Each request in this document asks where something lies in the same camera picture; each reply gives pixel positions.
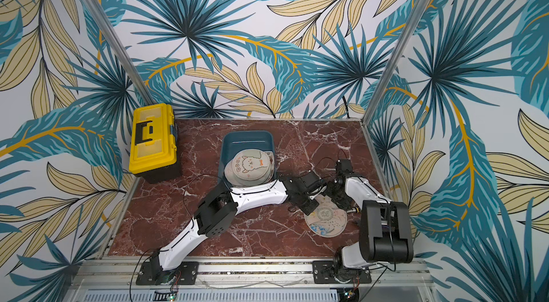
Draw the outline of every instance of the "yellow toolbox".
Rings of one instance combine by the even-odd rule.
[[[130,150],[130,172],[149,183],[181,176],[177,159],[177,127],[170,105],[137,108]]]

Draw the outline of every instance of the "round mat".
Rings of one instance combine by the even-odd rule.
[[[345,210],[339,209],[330,197],[318,195],[315,199],[319,202],[319,206],[305,216],[305,222],[309,228],[325,238],[340,235],[347,225]]]

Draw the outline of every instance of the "red marble surface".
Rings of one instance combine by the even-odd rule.
[[[381,185],[358,121],[268,121],[268,120],[177,120],[178,154],[182,176],[157,184],[144,180],[130,202],[109,255],[140,255],[168,244],[188,223],[200,199],[214,187],[221,142],[236,130],[267,130],[276,145],[277,170],[284,175],[302,175],[310,169],[324,177],[334,172],[334,163],[346,153],[355,172],[378,190]],[[339,246],[358,241],[357,214],[349,215],[342,234],[334,238],[315,235],[304,214],[291,205],[268,205],[237,215],[230,229],[209,238],[189,255],[196,256],[300,256],[329,257]]]

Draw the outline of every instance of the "plastic bin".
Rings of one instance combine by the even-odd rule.
[[[227,165],[238,152],[248,148],[272,151],[274,154],[273,178],[277,176],[275,141],[273,140],[271,133],[265,130],[231,132],[223,138],[221,155],[219,158],[219,170],[217,172],[219,177],[223,177],[223,182],[226,186],[232,187],[233,185],[225,178],[225,165]]]
[[[137,108],[130,149],[130,172],[149,183],[181,176],[177,158],[177,127],[170,105]]]

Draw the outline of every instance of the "wall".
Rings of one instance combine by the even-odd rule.
[[[138,102],[79,0],[2,0],[0,65],[1,299],[58,301],[131,187]]]
[[[448,0],[369,124],[443,301],[549,298],[547,15],[549,0]]]
[[[153,96],[177,117],[360,117],[412,5],[126,0],[116,31]]]

